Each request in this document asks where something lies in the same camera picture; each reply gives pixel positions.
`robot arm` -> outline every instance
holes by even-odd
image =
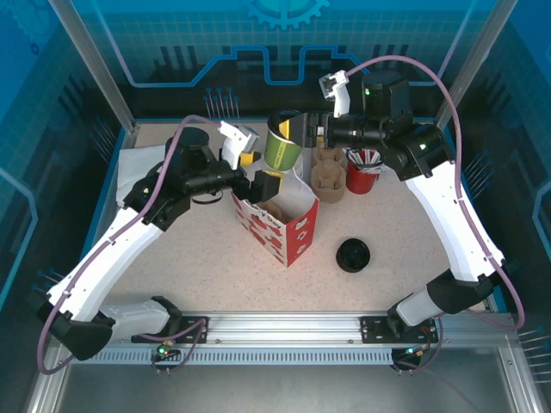
[[[238,166],[239,155],[252,150],[257,135],[251,129],[225,122],[219,130],[226,140],[217,160],[208,148],[208,135],[204,131],[184,129],[160,192],[143,219],[114,241],[114,234],[135,219],[149,201],[159,173],[148,174],[134,184],[124,200],[125,207],[117,213],[106,233],[58,285],[46,294],[34,292],[29,298],[31,307],[45,321],[53,307],[65,297],[51,332],[79,360],[97,354],[110,341],[143,333],[157,334],[167,328],[174,306],[166,299],[154,298],[134,305],[104,305],[103,301],[141,251],[189,210],[193,196],[216,194],[231,188],[238,198],[257,203],[279,191],[279,177],[258,171],[250,182]],[[110,245],[98,255],[106,242]],[[92,256],[97,258],[89,262],[75,286],[68,291],[71,280]]]
[[[442,312],[455,314],[479,303],[493,291],[494,268],[477,242],[455,194],[453,153],[442,131],[413,121],[409,83],[396,71],[374,71],[362,79],[363,114],[348,114],[350,99],[343,71],[319,80],[325,98],[335,101],[333,114],[307,113],[289,120],[297,145],[373,149],[382,162],[415,194],[446,250],[450,269],[388,312],[397,337]],[[463,200],[492,257],[501,251],[488,237],[469,199]]]

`red paper cup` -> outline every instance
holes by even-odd
[[[354,194],[366,194],[371,190],[379,174],[364,174],[352,163],[348,162],[346,171],[346,188]]]

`glass panel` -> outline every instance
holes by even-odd
[[[494,3],[75,2],[136,117],[326,108],[320,77],[392,53],[422,61],[450,83]],[[395,62],[378,67],[403,72],[423,97],[414,100],[417,114],[434,116],[442,97],[424,73]],[[361,107],[357,90],[353,108]]]
[[[542,325],[545,336],[551,330],[550,18],[551,4],[519,2],[460,105],[474,205],[507,259],[527,312],[524,331]],[[545,343],[539,333],[525,338],[539,339],[527,347]],[[549,371],[551,354],[544,347],[529,354],[542,356],[533,360],[541,364],[534,372]],[[549,400],[549,384],[542,390]]]
[[[46,1],[0,2],[0,61],[0,411],[22,411],[26,297],[78,262],[121,126]]]

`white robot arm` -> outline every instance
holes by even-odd
[[[208,149],[208,135],[204,131],[184,129],[158,196],[143,219],[115,240],[115,233],[135,220],[150,201],[158,172],[147,174],[134,184],[125,198],[125,207],[116,214],[109,229],[59,284],[46,294],[31,295],[29,304],[43,321],[63,299],[51,332],[79,360],[90,358],[109,341],[167,329],[176,307],[166,299],[153,298],[135,305],[104,305],[103,301],[141,251],[189,210],[191,197],[214,195],[231,188],[238,198],[257,203],[277,194],[279,177],[258,171],[250,182],[238,166],[239,155],[251,151],[258,138],[254,131],[225,122],[221,122],[219,131],[226,140],[217,160]]]
[[[434,225],[448,256],[450,272],[456,281],[479,285],[480,277],[489,277],[495,271],[492,264],[486,259],[479,243],[474,237],[465,216],[463,215],[454,191],[454,165],[445,162],[432,170],[432,176],[416,176],[406,181],[407,187],[415,194]],[[502,262],[504,256],[488,237],[484,226],[473,209],[469,199],[463,200],[470,216],[486,240],[492,256],[497,262]],[[493,290],[488,284],[487,291]],[[442,312],[452,312],[447,308],[440,308],[431,297],[430,287],[427,286],[397,306],[400,318],[410,327],[418,325],[429,317]]]

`gear logo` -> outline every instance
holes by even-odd
[[[39,43],[50,28],[48,7],[47,0],[0,0],[0,13],[8,10],[33,43]]]
[[[321,8],[329,6],[329,0],[242,0],[249,10],[249,17],[256,17],[260,24],[269,28],[289,26],[299,28],[301,23],[309,24],[310,18],[321,15]]]

